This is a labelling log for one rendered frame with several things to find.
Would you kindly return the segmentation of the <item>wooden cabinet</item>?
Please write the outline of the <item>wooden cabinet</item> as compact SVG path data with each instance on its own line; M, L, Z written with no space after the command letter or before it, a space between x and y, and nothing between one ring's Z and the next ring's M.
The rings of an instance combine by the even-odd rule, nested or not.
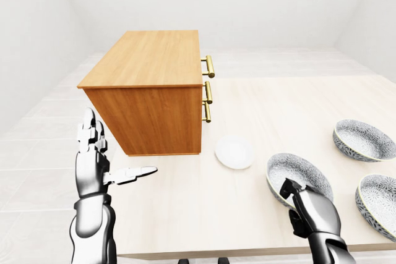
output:
M126 155L200 153L203 78L197 31L128 31L78 87Z

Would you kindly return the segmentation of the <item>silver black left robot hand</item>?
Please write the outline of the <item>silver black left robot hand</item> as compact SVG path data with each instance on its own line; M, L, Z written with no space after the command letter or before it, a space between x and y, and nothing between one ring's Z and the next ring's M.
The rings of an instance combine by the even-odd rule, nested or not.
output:
M110 161L105 155L108 142L104 126L96 119L91 108L85 110L84 121L78 127L77 140L79 150L75 159L75 181L80 198L105 194L111 184L128 184L158 171L155 166L144 166L111 172Z

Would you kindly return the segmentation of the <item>white plate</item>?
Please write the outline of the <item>white plate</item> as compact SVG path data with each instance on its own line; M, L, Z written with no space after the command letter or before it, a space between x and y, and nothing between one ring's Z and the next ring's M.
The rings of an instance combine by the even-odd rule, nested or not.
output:
M255 160L251 142L238 135L220 138L215 146L215 156L222 165L234 170L247 169Z

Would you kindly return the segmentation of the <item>patterned black white bowl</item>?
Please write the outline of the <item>patterned black white bowl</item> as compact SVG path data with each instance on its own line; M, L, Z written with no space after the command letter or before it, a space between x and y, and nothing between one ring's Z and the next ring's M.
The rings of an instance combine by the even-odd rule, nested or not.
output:
M267 162L267 185L273 196L291 210L296 210L292 197L284 199L280 195L280 189L286 178L294 180L302 188L308 185L331 202L334 201L332 187L317 167L300 156L291 153L277 153L271 156Z
M354 119L342 119L332 134L338 150L349 158L364 162L396 159L396 143L378 128Z
M383 174L364 176L356 188L355 202L373 229L396 242L396 178Z

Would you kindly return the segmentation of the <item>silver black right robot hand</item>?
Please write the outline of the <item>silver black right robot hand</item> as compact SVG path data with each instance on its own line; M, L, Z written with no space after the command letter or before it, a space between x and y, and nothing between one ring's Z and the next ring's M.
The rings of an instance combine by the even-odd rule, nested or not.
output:
M301 187L286 178L280 189L283 198L293 197L295 208L289 211L293 234L307 238L314 233L340 236L341 221L333 202L310 186Z

